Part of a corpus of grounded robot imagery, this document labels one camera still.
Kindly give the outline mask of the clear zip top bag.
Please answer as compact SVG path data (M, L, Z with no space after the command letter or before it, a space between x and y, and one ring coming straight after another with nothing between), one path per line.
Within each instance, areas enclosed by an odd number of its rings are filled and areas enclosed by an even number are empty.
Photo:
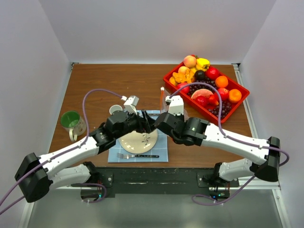
M169 104L165 102L166 96L170 96L169 92L165 90L164 87L161 87L161 97L160 97L160 112L164 113L168 111ZM187 111L184 109L184 119L188 120L189 116Z

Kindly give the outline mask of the red apple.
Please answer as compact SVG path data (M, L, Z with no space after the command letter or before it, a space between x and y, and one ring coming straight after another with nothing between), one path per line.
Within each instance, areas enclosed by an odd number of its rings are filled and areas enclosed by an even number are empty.
M217 92L214 93L214 97L217 101L221 98L222 101L226 101L229 98L229 91L226 88L219 88Z
M177 84L176 87L178 89L181 89L181 92L188 94L190 92L190 86L187 86L188 83L184 82L184 83L180 83Z
M210 66L209 69L205 72L205 75L211 80L216 80L220 76L220 73L216 68Z

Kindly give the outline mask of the red apple back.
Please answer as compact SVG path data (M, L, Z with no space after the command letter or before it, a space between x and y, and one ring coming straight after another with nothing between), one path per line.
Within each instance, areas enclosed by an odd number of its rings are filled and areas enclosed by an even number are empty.
M210 66L209 69L205 72L205 75L211 80L216 80L220 76L220 73L216 68Z

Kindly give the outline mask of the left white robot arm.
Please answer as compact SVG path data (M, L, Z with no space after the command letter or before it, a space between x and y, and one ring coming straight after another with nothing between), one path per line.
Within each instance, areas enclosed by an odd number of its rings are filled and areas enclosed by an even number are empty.
M151 133L155 120L145 110L141 114L115 111L84 139L51 154L28 154L15 174L15 180L28 203L44 197L54 183L51 178L70 165L100 154L128 133Z

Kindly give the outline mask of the blue checked placemat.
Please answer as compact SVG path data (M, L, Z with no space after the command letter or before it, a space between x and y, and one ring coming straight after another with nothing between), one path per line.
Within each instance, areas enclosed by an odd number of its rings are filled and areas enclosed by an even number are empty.
M127 152L119 143L119 140L116 141L116 145L109 149L108 162L109 163L135 163L135 162L168 162L168 144L167 136L161 131L156 130L158 133L158 139L155 146L148 152L142 153L142 155L159 155L159 158L130 158L130 159L121 159L117 157L117 153L131 154Z

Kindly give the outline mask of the metal fork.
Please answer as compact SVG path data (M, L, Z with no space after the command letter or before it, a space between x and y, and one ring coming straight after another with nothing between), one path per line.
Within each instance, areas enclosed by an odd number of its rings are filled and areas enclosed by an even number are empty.
M117 157L121 159L130 159L130 158L159 158L159 155L142 155L142 154L123 154L117 153Z

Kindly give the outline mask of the upper purple grape bunch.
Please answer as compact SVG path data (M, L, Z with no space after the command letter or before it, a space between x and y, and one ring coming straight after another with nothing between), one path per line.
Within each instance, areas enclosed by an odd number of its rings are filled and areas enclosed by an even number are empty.
M205 84L208 84L208 85L211 85L213 86L214 88L218 89L218 87L216 86L216 83L214 80L211 80L211 79L206 79L206 80L196 80L195 82L201 82L201 83L205 83ZM209 87L209 86L206 86L206 85L190 85L189 86L190 90L188 92L188 95L189 96L192 96L192 94L199 90L199 89L208 89L210 91L212 91L212 89Z

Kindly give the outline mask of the purple grape bunch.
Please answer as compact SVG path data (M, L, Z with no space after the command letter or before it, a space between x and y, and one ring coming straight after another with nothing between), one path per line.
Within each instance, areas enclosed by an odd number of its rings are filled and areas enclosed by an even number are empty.
M211 114L213 114L214 116L218 117L219 109L220 109L220 105L217 105L214 108L209 109L208 111L210 111ZM231 103L227 101L223 101L221 106L220 118L221 119L225 118L228 115L228 113L231 111L231 109L232 109Z
M208 84L208 85L211 85L213 86L214 88L218 89L218 87L216 86L216 83L214 80L211 80L211 79L206 79L206 80L196 80L195 82L201 82L201 83L205 83L205 84ZM188 92L188 95L189 96L192 96L192 94L199 90L199 89L208 89L210 91L212 91L212 89L209 87L209 86L206 86L206 85L190 85L189 86L190 90Z

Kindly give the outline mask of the watermelon slice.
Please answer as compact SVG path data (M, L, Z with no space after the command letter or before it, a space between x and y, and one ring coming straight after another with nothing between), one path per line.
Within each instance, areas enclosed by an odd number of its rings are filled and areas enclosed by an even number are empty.
M195 100L199 96L209 98L211 95L213 95L213 93L208 89L198 89L192 94L191 99Z

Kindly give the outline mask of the strawberry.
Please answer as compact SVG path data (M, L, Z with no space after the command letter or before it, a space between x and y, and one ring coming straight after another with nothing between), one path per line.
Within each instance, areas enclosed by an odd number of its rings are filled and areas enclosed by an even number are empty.
M209 105L213 105L213 106L217 106L219 105L219 99L217 95L210 95L208 97L208 104Z

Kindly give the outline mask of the orange fruit back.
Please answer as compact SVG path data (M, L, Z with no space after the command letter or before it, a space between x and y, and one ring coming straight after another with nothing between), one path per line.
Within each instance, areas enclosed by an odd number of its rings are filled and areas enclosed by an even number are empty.
M215 84L218 88L226 88L228 86L228 78L226 76L219 76L216 78Z

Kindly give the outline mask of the orange fruit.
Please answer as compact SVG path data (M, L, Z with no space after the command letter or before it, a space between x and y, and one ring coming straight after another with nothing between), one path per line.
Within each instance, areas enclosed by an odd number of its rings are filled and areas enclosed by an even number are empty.
M226 88L228 86L228 78L226 76L219 76L216 78L215 84L218 88Z
M242 98L242 93L238 89L229 91L228 99L231 103L238 103Z

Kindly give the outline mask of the yellow bell pepper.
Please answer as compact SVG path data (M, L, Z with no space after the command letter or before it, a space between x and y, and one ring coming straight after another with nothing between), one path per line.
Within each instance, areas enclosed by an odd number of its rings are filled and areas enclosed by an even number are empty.
M196 59L196 66L197 70L202 70L206 72L210 67L210 61L205 58L197 58Z

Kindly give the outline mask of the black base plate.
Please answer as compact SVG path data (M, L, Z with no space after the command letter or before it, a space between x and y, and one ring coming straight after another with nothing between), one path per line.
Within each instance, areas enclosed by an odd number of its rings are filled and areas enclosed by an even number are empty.
M101 183L106 190L95 186L81 187L82 200L96 201L104 194L114 198L116 194L205 194L212 193L209 188L212 168L118 168L100 167L95 169L99 176L91 183Z

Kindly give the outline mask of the aluminium frame rail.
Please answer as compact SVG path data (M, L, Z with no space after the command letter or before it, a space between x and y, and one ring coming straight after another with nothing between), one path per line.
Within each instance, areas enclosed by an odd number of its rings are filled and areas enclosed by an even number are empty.
M251 112L251 109L250 109L249 102L248 102L247 98L244 100L243 104L244 104L244 109L245 109L245 112L246 112L246 115L247 115L247 120L248 120L248 124L249 124L251 134L254 138L258 138L257 129L256 129L256 126L255 126L255 122L254 122L252 112ZM246 189L250 189L250 190L271 190L272 195L274 197L274 201L275 201L275 208L276 208L276 210L279 214L279 218L280 218L282 227L284 227L284 228L291 228L292 227L290 219L288 217L286 206L284 204L283 196L282 196L282 193L281 193L281 186L280 186L279 182L270 183L270 182L262 181L260 179L255 179L247 185Z

